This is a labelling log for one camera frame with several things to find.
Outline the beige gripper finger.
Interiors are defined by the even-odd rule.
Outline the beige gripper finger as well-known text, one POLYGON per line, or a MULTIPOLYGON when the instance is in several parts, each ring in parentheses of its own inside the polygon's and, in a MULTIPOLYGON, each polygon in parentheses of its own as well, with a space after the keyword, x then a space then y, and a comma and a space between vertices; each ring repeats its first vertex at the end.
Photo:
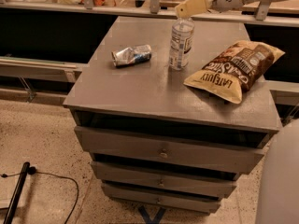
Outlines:
POLYGON ((207 12, 212 6, 213 0, 185 0, 175 6, 178 18, 187 19, 193 15, 207 12))

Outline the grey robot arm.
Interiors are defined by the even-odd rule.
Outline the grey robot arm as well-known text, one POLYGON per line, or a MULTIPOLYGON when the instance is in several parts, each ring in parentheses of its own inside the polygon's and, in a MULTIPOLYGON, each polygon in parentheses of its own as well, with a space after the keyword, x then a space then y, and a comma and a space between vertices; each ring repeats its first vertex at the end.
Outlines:
MULTIPOLYGON (((265 19, 270 4, 285 0, 186 0, 176 15, 187 18, 209 9, 226 11, 259 4, 255 18, 265 19)), ((266 154, 255 224, 299 224, 299 120, 284 126, 266 154)))

